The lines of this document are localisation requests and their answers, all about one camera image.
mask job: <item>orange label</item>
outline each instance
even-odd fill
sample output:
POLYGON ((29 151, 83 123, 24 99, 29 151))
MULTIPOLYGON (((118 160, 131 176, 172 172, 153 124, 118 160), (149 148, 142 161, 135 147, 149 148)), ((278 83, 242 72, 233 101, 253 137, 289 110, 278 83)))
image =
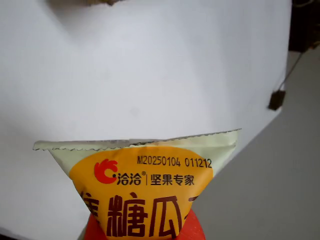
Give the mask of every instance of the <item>orange label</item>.
POLYGON ((98 152, 69 177, 108 239, 170 239, 213 169, 193 151, 149 146, 98 152))

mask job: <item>small black object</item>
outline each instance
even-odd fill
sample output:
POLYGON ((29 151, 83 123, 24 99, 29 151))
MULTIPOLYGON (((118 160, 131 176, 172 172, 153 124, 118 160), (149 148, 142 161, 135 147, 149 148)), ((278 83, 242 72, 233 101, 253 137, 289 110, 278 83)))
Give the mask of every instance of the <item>small black object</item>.
POLYGON ((268 109, 277 111, 284 104, 285 96, 286 96, 286 91, 283 91, 283 90, 274 91, 271 95, 268 109))

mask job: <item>red logo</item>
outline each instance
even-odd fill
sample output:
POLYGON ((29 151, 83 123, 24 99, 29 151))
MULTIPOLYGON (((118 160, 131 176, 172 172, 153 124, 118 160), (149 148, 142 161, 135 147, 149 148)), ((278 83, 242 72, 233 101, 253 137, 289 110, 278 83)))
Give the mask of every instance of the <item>red logo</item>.
POLYGON ((106 176, 105 171, 107 169, 110 169, 116 173, 118 171, 118 168, 116 166, 117 164, 118 163, 116 161, 109 161, 109 159, 105 159, 101 163, 97 162, 94 165, 95 178, 102 184, 114 183, 117 180, 116 175, 113 174, 112 177, 108 177, 106 176))

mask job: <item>plastic snack bag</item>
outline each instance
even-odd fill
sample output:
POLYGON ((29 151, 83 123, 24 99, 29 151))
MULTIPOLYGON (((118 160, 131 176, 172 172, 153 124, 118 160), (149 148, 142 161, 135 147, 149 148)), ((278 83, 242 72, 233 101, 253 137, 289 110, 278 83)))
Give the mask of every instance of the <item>plastic snack bag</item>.
POLYGON ((174 239, 236 147, 238 130, 168 140, 38 141, 107 239, 174 239))

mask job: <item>yellow packaging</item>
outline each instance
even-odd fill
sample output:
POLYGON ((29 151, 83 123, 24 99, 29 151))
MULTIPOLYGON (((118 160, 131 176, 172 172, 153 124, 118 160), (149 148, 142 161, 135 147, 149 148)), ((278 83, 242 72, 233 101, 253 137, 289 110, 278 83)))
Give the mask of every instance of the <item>yellow packaging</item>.
POLYGON ((108 239, 168 239, 236 147, 238 130, 169 140, 35 143, 71 178, 108 239))

